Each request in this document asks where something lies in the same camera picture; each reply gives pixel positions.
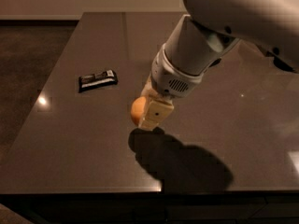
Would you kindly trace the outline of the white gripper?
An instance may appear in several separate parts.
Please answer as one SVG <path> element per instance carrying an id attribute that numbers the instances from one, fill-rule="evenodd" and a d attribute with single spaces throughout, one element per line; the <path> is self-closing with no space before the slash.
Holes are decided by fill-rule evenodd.
<path id="1" fill-rule="evenodd" d="M 188 96 L 202 81 L 208 67 L 220 57 L 221 53 L 209 45 L 179 49 L 164 43 L 152 63 L 151 77 L 141 92 L 138 128 L 152 131 L 173 112 L 171 101 L 154 98 L 158 93 L 173 98 Z"/>

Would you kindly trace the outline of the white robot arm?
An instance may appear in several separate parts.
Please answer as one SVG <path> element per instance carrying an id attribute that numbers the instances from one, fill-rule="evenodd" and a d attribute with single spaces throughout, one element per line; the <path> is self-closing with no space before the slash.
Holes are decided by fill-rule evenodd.
<path id="1" fill-rule="evenodd" d="M 189 95 L 205 71 L 240 40 L 274 58 L 276 67 L 299 68 L 299 0 L 183 0 L 187 13 L 161 46 L 141 92 L 135 125 L 151 131 Z"/>

